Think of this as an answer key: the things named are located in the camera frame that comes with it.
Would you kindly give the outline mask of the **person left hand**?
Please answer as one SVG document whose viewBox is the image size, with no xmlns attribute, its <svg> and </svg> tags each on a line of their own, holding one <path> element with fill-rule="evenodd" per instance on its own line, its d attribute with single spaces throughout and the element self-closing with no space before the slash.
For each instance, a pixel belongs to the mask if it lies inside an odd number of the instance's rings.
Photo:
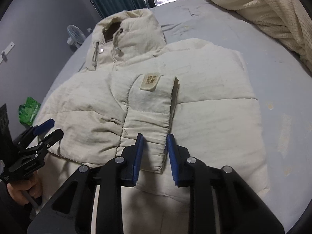
<svg viewBox="0 0 312 234">
<path fill-rule="evenodd" d="M 26 180 L 14 181 L 6 186 L 11 198 L 21 206 L 29 203 L 29 200 L 22 192 L 28 192 L 34 199 L 37 199 L 42 195 L 42 183 L 37 171 Z"/>
</svg>

